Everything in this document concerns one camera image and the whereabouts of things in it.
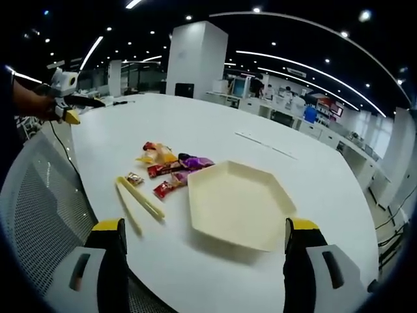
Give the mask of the person's left hand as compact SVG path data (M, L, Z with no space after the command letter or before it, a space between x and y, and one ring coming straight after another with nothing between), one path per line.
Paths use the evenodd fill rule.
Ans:
M36 94L16 83L13 91L14 103L20 114L37 117L44 121L57 121L58 116L53 111L52 98Z

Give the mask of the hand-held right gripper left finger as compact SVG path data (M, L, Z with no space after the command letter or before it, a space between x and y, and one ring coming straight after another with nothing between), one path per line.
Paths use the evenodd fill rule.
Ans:
M128 264L125 221L93 226L56 267L48 290L54 312L128 312Z

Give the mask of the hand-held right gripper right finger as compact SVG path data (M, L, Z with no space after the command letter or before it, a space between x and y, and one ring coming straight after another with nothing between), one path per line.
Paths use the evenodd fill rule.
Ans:
M284 312L355 312L369 288L360 269L314 222L285 221Z

